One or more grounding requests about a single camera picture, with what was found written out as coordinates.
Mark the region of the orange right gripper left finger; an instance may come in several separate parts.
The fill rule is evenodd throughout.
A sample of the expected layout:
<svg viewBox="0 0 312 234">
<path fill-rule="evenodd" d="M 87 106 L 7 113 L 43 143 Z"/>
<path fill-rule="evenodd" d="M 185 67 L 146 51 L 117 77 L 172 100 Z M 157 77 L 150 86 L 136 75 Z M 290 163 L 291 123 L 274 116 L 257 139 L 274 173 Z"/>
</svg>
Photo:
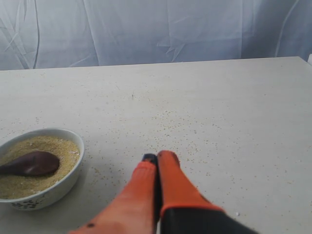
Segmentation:
<svg viewBox="0 0 312 234">
<path fill-rule="evenodd" d="M 157 157 L 145 154 L 120 194 L 71 234 L 155 234 L 157 230 Z"/>
</svg>

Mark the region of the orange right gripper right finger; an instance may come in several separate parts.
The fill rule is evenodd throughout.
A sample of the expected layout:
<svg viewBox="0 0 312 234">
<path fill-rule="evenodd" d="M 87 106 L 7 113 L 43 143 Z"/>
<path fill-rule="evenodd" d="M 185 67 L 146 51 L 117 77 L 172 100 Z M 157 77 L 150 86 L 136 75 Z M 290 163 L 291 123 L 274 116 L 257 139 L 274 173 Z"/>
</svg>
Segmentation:
<svg viewBox="0 0 312 234">
<path fill-rule="evenodd" d="M 255 231 L 229 217 L 208 201 L 180 168 L 174 152 L 157 155 L 162 189 L 162 234 L 253 234 Z"/>
</svg>

